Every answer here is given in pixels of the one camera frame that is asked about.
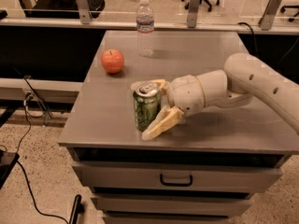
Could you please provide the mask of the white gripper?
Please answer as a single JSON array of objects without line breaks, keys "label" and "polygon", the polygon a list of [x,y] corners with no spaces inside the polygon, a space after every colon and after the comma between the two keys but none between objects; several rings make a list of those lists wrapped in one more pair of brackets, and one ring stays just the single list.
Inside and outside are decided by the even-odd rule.
[{"label": "white gripper", "polygon": [[168,103],[164,105],[155,120],[142,133],[142,139],[149,141],[176,126],[186,116],[199,113],[205,104],[204,93],[198,78],[187,75],[178,77],[170,84],[165,79],[142,80],[131,84],[130,89],[140,95],[165,94]]}]

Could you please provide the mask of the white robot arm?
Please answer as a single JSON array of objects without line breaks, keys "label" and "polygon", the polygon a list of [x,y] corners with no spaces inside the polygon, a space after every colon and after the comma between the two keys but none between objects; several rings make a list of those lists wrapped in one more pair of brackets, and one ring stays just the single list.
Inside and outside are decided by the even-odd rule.
[{"label": "white robot arm", "polygon": [[247,53],[228,57],[223,68],[199,76],[187,75],[137,81],[131,85],[135,125],[151,140],[203,109],[247,105],[256,97],[299,132],[298,85]]}]

